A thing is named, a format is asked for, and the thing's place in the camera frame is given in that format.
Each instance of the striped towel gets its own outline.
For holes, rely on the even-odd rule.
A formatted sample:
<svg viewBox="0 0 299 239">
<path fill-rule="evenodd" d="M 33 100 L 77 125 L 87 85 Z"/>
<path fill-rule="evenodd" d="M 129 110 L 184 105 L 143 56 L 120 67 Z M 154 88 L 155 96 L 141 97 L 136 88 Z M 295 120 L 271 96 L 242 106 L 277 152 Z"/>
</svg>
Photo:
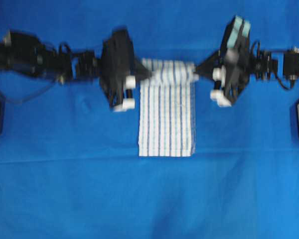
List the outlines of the striped towel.
<svg viewBox="0 0 299 239">
<path fill-rule="evenodd" d="M 143 59 L 152 77 L 141 82 L 140 156 L 191 156 L 195 151 L 193 63 Z"/>
</svg>

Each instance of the blue tablecloth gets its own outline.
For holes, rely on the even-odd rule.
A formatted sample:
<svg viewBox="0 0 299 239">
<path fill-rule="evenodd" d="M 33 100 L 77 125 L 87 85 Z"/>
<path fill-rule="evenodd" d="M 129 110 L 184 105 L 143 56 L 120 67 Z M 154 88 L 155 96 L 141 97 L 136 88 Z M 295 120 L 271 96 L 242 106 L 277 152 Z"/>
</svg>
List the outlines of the blue tablecloth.
<svg viewBox="0 0 299 239">
<path fill-rule="evenodd" d="M 262 47 L 299 47 L 299 0 L 0 0 L 0 39 L 20 29 L 99 55 L 102 40 L 126 25 L 139 57 L 199 63 L 236 14 Z M 45 84 L 0 74 L 10 97 Z M 97 82 L 7 104 L 0 239 L 299 239 L 299 81 L 286 92 L 251 78 L 227 109 L 210 101 L 212 88 L 196 83 L 190 158 L 137 157 L 137 90 L 136 109 L 123 114 L 109 111 Z"/>
</svg>

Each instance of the white roller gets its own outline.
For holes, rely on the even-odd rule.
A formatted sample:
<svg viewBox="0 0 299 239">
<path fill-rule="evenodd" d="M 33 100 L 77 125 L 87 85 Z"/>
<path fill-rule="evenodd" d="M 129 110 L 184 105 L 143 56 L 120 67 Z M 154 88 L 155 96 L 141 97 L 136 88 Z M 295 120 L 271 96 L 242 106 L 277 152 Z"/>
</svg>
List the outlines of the white roller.
<svg viewBox="0 0 299 239">
<path fill-rule="evenodd" d="M 221 68 L 214 68 L 213 80 L 221 81 L 221 87 L 225 86 L 225 82 L 226 82 L 226 67 L 225 66 L 222 66 Z"/>
<path fill-rule="evenodd" d="M 210 92 L 210 98 L 216 101 L 219 107 L 231 107 L 231 102 L 224 96 L 222 90 L 212 90 Z"/>
<path fill-rule="evenodd" d="M 136 87 L 136 79 L 135 76 L 126 76 L 125 79 L 125 89 L 135 89 Z"/>
<path fill-rule="evenodd" d="M 123 99 L 123 103 L 121 105 L 114 106 L 114 112 L 125 112 L 127 110 L 131 110 L 135 108 L 135 99 Z"/>
</svg>

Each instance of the metal screw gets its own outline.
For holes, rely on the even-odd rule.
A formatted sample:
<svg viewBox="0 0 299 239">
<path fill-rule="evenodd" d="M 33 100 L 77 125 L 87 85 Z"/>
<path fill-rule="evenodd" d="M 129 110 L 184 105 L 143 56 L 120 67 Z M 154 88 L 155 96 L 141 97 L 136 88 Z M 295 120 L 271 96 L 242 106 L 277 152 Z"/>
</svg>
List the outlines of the metal screw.
<svg viewBox="0 0 299 239">
<path fill-rule="evenodd" d="M 293 52 L 294 52 L 294 53 L 299 53 L 299 48 L 297 48 L 297 47 L 294 46 L 294 47 L 293 47 Z"/>
<path fill-rule="evenodd" d="M 41 55 L 38 55 L 36 59 L 37 59 L 38 64 L 39 64 L 39 65 L 42 65 L 42 63 L 43 63 L 43 58 L 42 58 L 42 56 L 41 56 Z"/>
<path fill-rule="evenodd" d="M 296 75 L 289 76 L 289 80 L 295 81 L 298 77 Z"/>
</svg>

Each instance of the black cable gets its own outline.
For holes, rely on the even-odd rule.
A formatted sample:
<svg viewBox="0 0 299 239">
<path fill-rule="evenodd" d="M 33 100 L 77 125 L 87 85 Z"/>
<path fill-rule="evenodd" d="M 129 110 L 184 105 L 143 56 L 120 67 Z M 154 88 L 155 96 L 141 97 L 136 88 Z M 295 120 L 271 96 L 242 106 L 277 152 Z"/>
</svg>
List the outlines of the black cable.
<svg viewBox="0 0 299 239">
<path fill-rule="evenodd" d="M 274 72 L 275 78 L 277 79 L 277 81 L 279 82 L 279 85 L 286 91 L 291 90 L 294 86 L 296 81 L 295 80 L 290 80 L 290 87 L 287 87 L 283 84 L 282 80 L 278 77 L 277 73 Z"/>
<path fill-rule="evenodd" d="M 256 46 L 256 44 L 257 44 L 257 56 L 259 55 L 259 52 L 260 52 L 260 41 L 255 41 L 254 43 L 253 43 L 253 45 L 252 45 L 252 47 L 251 47 L 251 50 L 250 50 L 250 53 L 252 54 L 252 56 L 253 57 L 255 57 L 255 55 L 254 55 L 254 48 L 255 48 L 255 46 Z M 287 53 L 287 51 L 284 51 L 284 50 L 274 50 L 274 51 L 270 51 L 271 53 Z M 286 91 L 289 91 L 289 90 L 291 90 L 294 86 L 295 86 L 295 84 L 296 84 L 296 80 L 289 80 L 290 81 L 290 86 L 288 87 L 288 86 L 285 86 L 284 84 L 283 84 L 283 82 L 282 82 L 282 80 L 279 78 L 279 76 L 278 76 L 278 73 L 277 72 L 274 72 L 274 75 L 275 75 L 275 78 L 276 78 L 276 80 L 278 81 L 278 83 L 279 83 L 279 85 L 284 89 L 284 90 L 286 90 Z"/>
<path fill-rule="evenodd" d="M 31 100 L 43 95 L 48 90 L 50 90 L 53 86 L 55 86 L 55 82 L 53 82 L 52 84 L 49 84 L 49 85 L 43 87 L 42 89 L 40 89 L 40 90 L 30 94 L 30 95 L 27 95 L 27 96 L 25 96 L 21 99 L 8 98 L 1 91 L 0 91 L 0 97 L 3 98 L 3 100 L 7 103 L 10 103 L 10 104 L 13 104 L 13 105 L 21 105 L 23 103 L 26 103 L 28 101 L 31 101 Z"/>
</svg>

